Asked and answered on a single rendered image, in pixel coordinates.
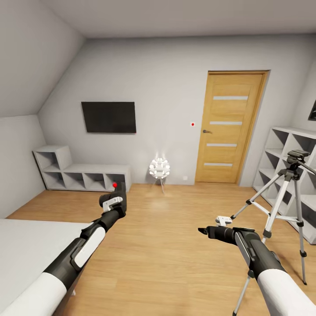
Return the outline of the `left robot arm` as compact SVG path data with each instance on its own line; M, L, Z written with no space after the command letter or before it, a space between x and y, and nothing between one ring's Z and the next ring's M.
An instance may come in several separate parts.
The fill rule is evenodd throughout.
M115 197L103 203L104 213L81 229L80 237L62 253L27 287L0 316L52 316L57 306L83 270L105 234L120 218L126 216L122 202Z

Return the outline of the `digital camera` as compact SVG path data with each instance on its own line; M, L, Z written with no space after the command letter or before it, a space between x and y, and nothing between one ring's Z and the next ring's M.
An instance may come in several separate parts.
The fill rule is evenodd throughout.
M115 188L115 191L111 192L111 194L104 194L99 199L99 204L101 207L103 207L103 203L106 201L109 201L116 197L123 198L122 202L119 202L112 206L112 208L116 208L118 206L123 205L125 209L127 209L127 198L126 198L126 186L124 183L114 183L113 187Z

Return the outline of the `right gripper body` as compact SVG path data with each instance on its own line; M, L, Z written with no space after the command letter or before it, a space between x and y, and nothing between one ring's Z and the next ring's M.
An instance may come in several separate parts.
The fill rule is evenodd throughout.
M226 243L226 237L225 237L225 231L227 230L227 228L229 227L223 227L223 226L208 226L208 237L210 239L215 239L215 240L219 240L219 241L224 241Z

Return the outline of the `camera tripod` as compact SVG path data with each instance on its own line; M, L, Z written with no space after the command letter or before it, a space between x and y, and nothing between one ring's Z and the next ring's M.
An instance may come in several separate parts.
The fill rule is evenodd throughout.
M259 208L261 211L263 211L265 214L268 215L266 227L263 233L263 239L261 240L263 244L265 243L267 238L271 238L272 232L271 228L273 225L273 222L275 219L279 220L285 220L285 221L291 221L296 222L299 227L299 238L300 238L300 254L302 259L302 274L303 274L303 283L304 285L307 285L305 280L305 264L304 264L304 257L307 257L307 253L304 251L304 244L303 244L303 231L302 227L304 226L304 222L302 220L302 207L301 207L301 193L300 193L300 174L296 171L300 165L307 168L309 171L313 172L316 175L316 171L310 168L309 166L305 165L306 161L304 160L305 157L309 157L310 153L306 151L301 150L293 150L288 152L287 157L287 163L290 164L290 168L281 169L278 174L270 180L253 198L246 201L246 205L239 210L235 215L232 215L230 218L231 220L235 219L245 208L247 208L250 204L255 205L257 208ZM255 202L255 199L259 197L267 188L269 188L279 177L281 177L284 174L284 181L281 185L280 191L277 195L277 198L274 202L273 208L271 212L263 208L261 205ZM294 178L294 187L295 187L295 197L296 197L296 208L297 208L297 218L288 217L288 216L281 216L278 214L281 202L283 200L284 194L287 190L287 187L289 185L290 180ZM237 311L240 306L240 303L242 301L242 298L244 296L245 290L248 286L248 283L250 281L250 278L254 279L254 273L252 270L248 271L248 278L244 284L243 291L240 295L240 298L238 300L237 306L233 312L233 316L237 316Z

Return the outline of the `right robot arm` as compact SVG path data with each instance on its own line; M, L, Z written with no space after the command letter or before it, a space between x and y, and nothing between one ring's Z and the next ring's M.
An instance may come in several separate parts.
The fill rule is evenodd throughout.
M271 316L316 316L316 306L304 294L252 228L226 227L230 217L218 216L216 226L198 230L210 239L237 245L260 287Z

